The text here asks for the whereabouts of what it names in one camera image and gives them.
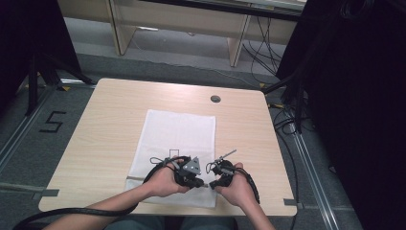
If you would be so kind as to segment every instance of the round hole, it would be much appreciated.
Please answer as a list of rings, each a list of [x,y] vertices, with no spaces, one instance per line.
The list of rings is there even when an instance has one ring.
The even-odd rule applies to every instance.
[[[219,103],[221,101],[220,97],[218,97],[217,95],[212,95],[210,97],[210,100],[212,100],[212,102],[214,103]]]

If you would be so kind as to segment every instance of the gray carpet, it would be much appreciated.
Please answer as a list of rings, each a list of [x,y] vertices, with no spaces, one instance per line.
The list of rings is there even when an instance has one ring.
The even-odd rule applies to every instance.
[[[259,82],[254,80],[249,73],[224,71],[221,72],[222,74],[219,74],[215,71],[191,67],[175,67],[139,60],[87,55],[79,55],[79,62],[83,73],[94,80],[109,77],[244,89],[259,88]],[[64,72],[59,74],[62,78],[72,78]],[[271,79],[267,76],[256,77],[261,81],[276,81],[276,79]],[[0,183],[46,187],[92,92],[93,89],[80,87],[71,87],[68,91],[56,91],[46,102],[20,147],[6,168],[1,172]],[[277,90],[273,94],[268,95],[266,100],[269,103],[279,103],[281,93],[282,89]],[[23,119],[27,96],[27,89],[20,92],[14,101],[11,102],[6,113],[1,115],[1,146],[7,142],[19,122]],[[56,128],[56,125],[46,124],[48,117],[53,111],[65,112],[65,114],[56,114],[53,118],[55,121],[62,122],[62,126],[55,133],[41,132],[41,129]],[[278,109],[271,108],[269,119],[275,118],[278,112],[280,112]],[[304,121],[304,126],[310,130],[313,129],[309,120]],[[322,143],[319,141],[317,132],[307,129],[304,129],[304,138],[316,171],[337,217],[340,229],[362,229],[356,214],[351,209],[350,202],[340,181],[334,173],[328,170],[328,157]],[[291,135],[284,135],[283,138],[292,151],[297,168],[298,177],[295,178],[286,146],[280,139],[282,157],[292,191],[295,193],[299,189],[299,202],[304,205],[304,208],[298,211],[294,229],[326,229],[293,138]],[[299,183],[298,188],[295,186],[296,179],[298,179]],[[37,209],[38,200],[32,199],[33,193],[6,190],[0,190],[0,193],[0,229],[11,229],[21,219],[39,212]],[[293,218],[278,217],[270,219],[277,229],[290,229],[293,220]],[[251,223],[245,217],[238,217],[237,222],[241,230],[253,229]]]

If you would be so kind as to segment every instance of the forearm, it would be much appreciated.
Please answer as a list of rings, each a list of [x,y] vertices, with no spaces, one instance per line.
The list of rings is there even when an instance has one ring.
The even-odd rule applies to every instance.
[[[255,229],[275,230],[275,227],[272,225],[271,221],[269,221],[262,208],[255,201],[246,202],[244,205],[241,205],[241,209],[254,225]]]
[[[92,204],[87,208],[122,211],[134,206],[136,203],[150,197],[150,189],[146,185],[112,196],[101,202]],[[91,215],[68,215],[53,222],[45,229],[103,229],[116,218]]]

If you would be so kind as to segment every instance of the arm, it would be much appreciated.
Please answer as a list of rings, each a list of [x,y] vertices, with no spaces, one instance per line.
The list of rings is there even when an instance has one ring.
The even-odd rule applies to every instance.
[[[236,164],[237,168],[242,168],[241,163]],[[215,187],[215,190],[222,194],[231,204],[238,206],[252,222],[255,229],[275,230],[255,200],[254,193],[244,175],[236,172],[229,187]]]
[[[162,168],[157,171],[147,183],[92,204],[88,206],[88,208],[121,211],[151,196],[164,197],[175,193],[185,193],[188,190],[188,187],[182,187],[176,184],[172,170]],[[115,219],[116,218],[73,214],[58,219],[45,229],[103,229]]]

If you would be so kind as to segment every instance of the person's left hand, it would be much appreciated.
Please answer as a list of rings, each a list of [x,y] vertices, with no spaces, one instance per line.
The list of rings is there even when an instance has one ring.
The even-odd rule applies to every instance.
[[[167,166],[170,167],[170,169],[163,167],[155,172],[150,180],[145,183],[145,185],[150,188],[150,196],[165,197],[176,193],[184,194],[189,190],[189,187],[180,186],[175,182],[173,176],[174,166],[171,163],[168,163]]]

